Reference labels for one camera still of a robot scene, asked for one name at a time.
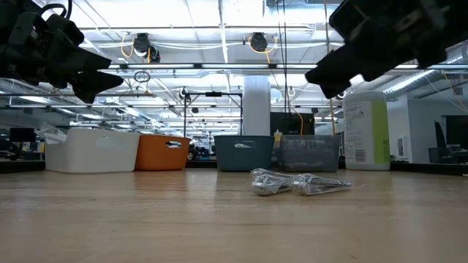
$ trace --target white bottle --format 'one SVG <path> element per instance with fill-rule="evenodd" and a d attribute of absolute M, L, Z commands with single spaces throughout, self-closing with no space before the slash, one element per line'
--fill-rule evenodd
<path fill-rule="evenodd" d="M 363 91 L 343 99 L 344 155 L 347 169 L 389 170 L 388 115 L 385 94 Z"/>

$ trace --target ceiling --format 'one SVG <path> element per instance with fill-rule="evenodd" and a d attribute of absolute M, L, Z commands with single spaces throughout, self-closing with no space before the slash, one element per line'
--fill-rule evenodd
<path fill-rule="evenodd" d="M 282 63 L 287 54 L 289 64 L 314 64 L 323 58 L 328 50 L 343 45 L 343 39 L 325 24 L 325 6 L 319 0 L 285 0 L 285 14 L 283 10 L 264 7 L 262 0 L 73 0 L 71 20 L 84 33 L 86 41 L 82 48 L 112 60 L 114 64 L 136 64 L 145 61 L 131 53 L 132 39 L 136 33 L 149 33 L 151 43 L 158 49 L 163 64 L 182 63 L 229 63 L 229 64 L 267 64 Z M 67 1 L 36 0 L 40 6 L 50 3 Z M 338 7 L 341 1 L 328 1 L 328 16 Z M 284 22 L 287 23 L 286 34 Z M 281 24 L 282 46 L 279 44 Z M 254 32 L 262 32 L 268 41 L 267 55 L 252 51 L 249 38 Z M 284 73 L 259 70 L 246 72 L 239 70 L 194 70 L 194 69 L 152 69 L 147 70 L 151 80 L 144 84 L 136 83 L 133 76 L 136 71 L 112 71 L 113 74 L 126 78 L 126 82 L 117 88 L 106 91 L 97 98 L 95 105 L 153 105 L 153 108 L 138 108 L 137 113 L 131 114 L 117 108 L 69 108 L 61 111 L 74 121 L 83 125 L 100 125 L 92 121 L 121 121 L 128 126 L 129 121 L 147 121 L 152 124 L 131 123 L 129 129 L 142 131 L 163 129 L 164 132 L 177 132 L 169 129 L 181 123 L 183 109 L 162 109 L 164 105 L 178 105 L 181 103 L 179 92 L 182 88 L 190 92 L 222 91 L 241 93 L 245 75 L 266 75 L 272 88 L 284 91 Z M 322 95 L 320 87 L 309 85 L 303 76 L 304 72 L 291 72 L 287 75 L 288 86 L 292 88 L 292 104 L 303 105 L 300 113 L 310 112 L 311 107 L 321 107 L 319 117 L 328 117 L 330 102 Z M 400 75 L 410 75 L 416 72 L 401 72 Z M 372 83 L 364 83 L 362 78 L 355 80 L 352 89 L 375 89 L 400 75 L 385 75 Z M 0 86 L 1 91 L 9 93 L 7 85 Z M 48 98 L 49 104 L 76 105 L 81 102 L 71 95 L 71 90 L 57 91 L 52 86 L 42 84 L 40 88 L 23 87 L 23 92 L 32 94 L 54 93 L 56 97 Z M 38 104 L 37 101 L 16 98 L 16 104 Z M 228 97 L 206 98 L 201 96 L 193 105 L 228 105 L 226 108 L 200 108 L 197 116 L 239 116 L 240 110 L 235 102 Z M 273 105 L 283 105 L 279 101 Z M 334 100 L 333 105 L 341 105 L 341 101 Z M 83 114 L 101 116 L 102 118 L 87 118 Z M 154 121 L 171 122 L 173 125 L 156 127 Z M 227 119 L 233 123 L 216 123 L 223 132 L 238 131 L 235 119 Z M 199 124 L 191 123 L 198 131 Z"/>

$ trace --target white column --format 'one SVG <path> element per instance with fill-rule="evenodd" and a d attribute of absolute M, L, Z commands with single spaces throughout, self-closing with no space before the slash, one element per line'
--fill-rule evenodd
<path fill-rule="evenodd" d="M 271 92 L 268 76 L 244 77 L 245 135 L 270 135 Z"/>

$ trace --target teal storage bin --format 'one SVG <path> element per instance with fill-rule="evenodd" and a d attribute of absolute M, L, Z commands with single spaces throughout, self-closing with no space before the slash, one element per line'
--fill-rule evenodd
<path fill-rule="evenodd" d="M 270 168 L 273 136 L 222 135 L 214 137 L 214 144 L 218 169 L 223 172 Z"/>

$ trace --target green label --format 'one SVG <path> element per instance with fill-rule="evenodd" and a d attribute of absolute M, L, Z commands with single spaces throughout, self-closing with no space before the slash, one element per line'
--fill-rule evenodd
<path fill-rule="evenodd" d="M 390 163 L 388 142 L 388 116 L 386 102 L 372 102 L 372 130 L 374 137 L 374 163 Z"/>

